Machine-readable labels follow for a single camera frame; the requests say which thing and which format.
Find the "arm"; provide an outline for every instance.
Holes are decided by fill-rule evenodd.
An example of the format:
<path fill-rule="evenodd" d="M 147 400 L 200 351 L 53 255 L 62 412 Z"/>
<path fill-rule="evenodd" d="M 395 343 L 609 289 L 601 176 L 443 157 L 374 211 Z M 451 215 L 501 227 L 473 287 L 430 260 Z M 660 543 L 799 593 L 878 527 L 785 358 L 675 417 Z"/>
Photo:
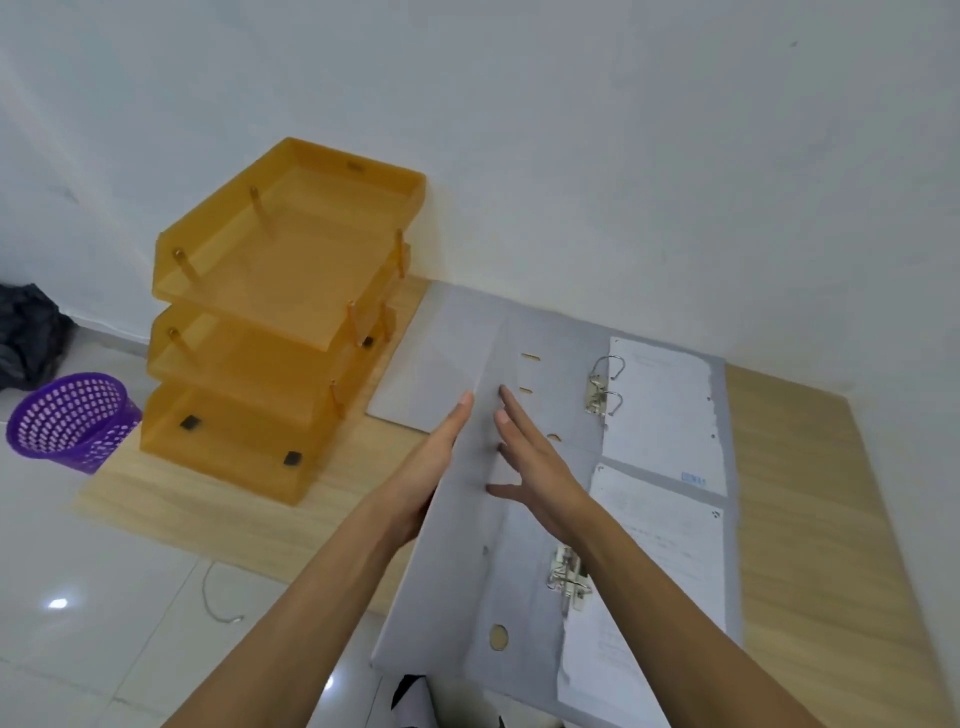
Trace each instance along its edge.
<path fill-rule="evenodd" d="M 305 726 L 396 550 L 417 536 L 473 395 L 340 524 L 290 588 L 164 724 Z"/>
<path fill-rule="evenodd" d="M 590 498 L 513 394 L 500 394 L 500 451 L 523 481 L 488 490 L 526 504 L 584 560 L 670 725 L 822 728 Z"/>

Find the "plastic basket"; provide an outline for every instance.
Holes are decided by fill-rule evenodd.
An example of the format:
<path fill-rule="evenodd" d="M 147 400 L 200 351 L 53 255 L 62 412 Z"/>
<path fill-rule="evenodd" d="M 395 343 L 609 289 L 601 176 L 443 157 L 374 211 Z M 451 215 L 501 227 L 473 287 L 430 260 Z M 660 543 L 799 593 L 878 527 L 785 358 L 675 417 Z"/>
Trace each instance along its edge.
<path fill-rule="evenodd" d="M 118 379 L 83 372 L 55 379 L 13 411 L 7 442 L 24 457 L 96 473 L 142 415 Z"/>

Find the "forearm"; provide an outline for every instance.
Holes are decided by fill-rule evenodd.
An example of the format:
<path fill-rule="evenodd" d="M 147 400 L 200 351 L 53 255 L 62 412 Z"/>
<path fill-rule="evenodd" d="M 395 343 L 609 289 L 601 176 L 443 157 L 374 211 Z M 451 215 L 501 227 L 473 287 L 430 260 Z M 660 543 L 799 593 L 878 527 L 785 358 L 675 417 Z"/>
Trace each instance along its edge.
<path fill-rule="evenodd" d="M 398 546 L 367 497 L 167 728 L 294 728 L 309 720 Z"/>
<path fill-rule="evenodd" d="M 728 638 L 603 508 L 574 548 L 674 728 L 820 726 Z"/>

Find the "blue stamp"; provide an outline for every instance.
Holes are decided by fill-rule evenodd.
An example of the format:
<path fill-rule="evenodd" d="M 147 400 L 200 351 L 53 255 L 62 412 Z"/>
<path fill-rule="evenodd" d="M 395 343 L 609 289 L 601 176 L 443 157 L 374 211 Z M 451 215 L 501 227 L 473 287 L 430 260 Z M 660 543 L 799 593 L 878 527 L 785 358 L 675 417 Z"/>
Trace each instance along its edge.
<path fill-rule="evenodd" d="M 689 483 L 690 485 L 699 485 L 701 488 L 707 487 L 707 480 L 699 475 L 681 473 L 680 480 L 682 480 L 684 483 Z"/>

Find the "wooden desk surface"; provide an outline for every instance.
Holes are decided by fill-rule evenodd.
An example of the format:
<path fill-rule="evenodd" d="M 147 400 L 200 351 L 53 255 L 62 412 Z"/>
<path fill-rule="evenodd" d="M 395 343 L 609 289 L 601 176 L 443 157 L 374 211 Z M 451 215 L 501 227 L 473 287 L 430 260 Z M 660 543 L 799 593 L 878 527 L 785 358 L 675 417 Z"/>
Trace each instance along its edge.
<path fill-rule="evenodd" d="M 426 286 L 407 279 L 396 294 L 399 331 Z M 138 429 L 87 481 L 74 509 L 289 582 L 423 437 L 364 414 L 392 353 L 297 508 L 143 454 Z M 728 366 L 727 377 L 747 650 L 829 726 L 954 725 L 847 402 L 738 367 Z M 408 546 L 388 568 L 376 612 L 389 610 L 409 556 Z"/>

